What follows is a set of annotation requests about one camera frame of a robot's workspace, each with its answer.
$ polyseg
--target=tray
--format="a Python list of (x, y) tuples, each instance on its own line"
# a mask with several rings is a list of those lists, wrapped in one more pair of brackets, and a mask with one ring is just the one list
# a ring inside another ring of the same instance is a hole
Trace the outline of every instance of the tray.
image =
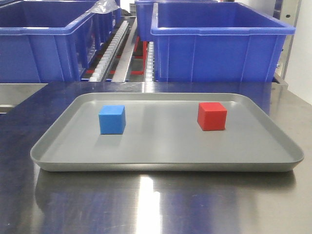
[[(204, 132), (198, 103), (228, 110), (226, 130)], [(100, 135), (103, 105), (125, 105), (122, 135)], [(91, 93), (76, 98), (30, 152), (47, 171), (284, 172), (301, 149), (249, 98), (237, 94)]]

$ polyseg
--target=cube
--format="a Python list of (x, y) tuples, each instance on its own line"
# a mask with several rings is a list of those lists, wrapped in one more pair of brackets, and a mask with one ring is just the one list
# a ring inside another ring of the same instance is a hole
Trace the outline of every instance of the cube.
[(219, 102), (201, 102), (197, 122), (203, 131), (224, 130), (227, 112)]
[(98, 114), (101, 134), (123, 134), (126, 126), (124, 105), (104, 105)]

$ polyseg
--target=white wall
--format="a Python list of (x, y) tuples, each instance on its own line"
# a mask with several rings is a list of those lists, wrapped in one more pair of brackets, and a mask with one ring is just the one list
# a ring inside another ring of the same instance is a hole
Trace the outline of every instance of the white wall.
[(288, 90), (312, 104), (312, 1), (302, 0), (285, 81)]
[(241, 2), (248, 6), (251, 6), (254, 9), (267, 13), (272, 16), (275, 7), (274, 0), (236, 0), (236, 2)]
[(120, 7), (130, 12), (130, 3), (135, 3), (135, 0), (120, 0)]

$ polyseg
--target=plastic bag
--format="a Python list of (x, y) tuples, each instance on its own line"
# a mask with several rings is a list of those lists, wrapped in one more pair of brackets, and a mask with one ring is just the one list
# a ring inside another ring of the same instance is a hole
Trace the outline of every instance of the plastic bag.
[(115, 0), (100, 0), (97, 1), (88, 12), (107, 14), (119, 8), (120, 7), (116, 4)]

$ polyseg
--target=blue cube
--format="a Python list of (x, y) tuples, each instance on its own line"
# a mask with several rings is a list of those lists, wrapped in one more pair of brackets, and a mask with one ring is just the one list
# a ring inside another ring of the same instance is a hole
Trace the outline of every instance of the blue cube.
[(101, 134), (123, 134), (126, 126), (124, 105), (105, 105), (98, 114)]

